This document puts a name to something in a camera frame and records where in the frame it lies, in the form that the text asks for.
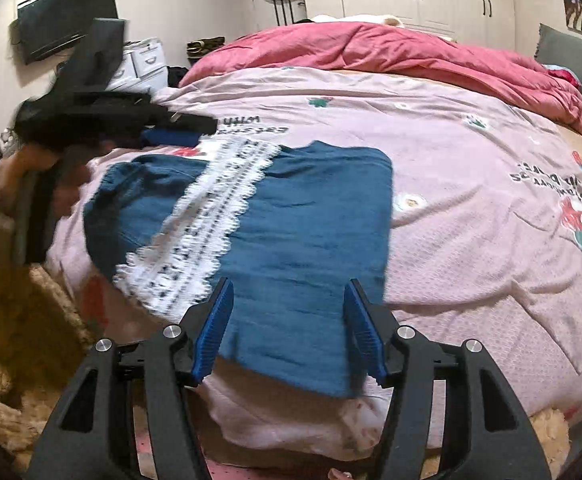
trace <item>wall-mounted tv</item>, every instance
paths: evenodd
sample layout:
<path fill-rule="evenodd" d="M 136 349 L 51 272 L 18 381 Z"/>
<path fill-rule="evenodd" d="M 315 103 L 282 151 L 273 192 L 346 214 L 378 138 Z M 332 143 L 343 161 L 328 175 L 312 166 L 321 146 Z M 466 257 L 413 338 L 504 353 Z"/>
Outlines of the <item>wall-mounted tv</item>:
<path fill-rule="evenodd" d="M 25 64 L 76 44 L 94 18 L 117 18 L 115 0 L 27 0 L 18 4 L 18 41 Z"/>

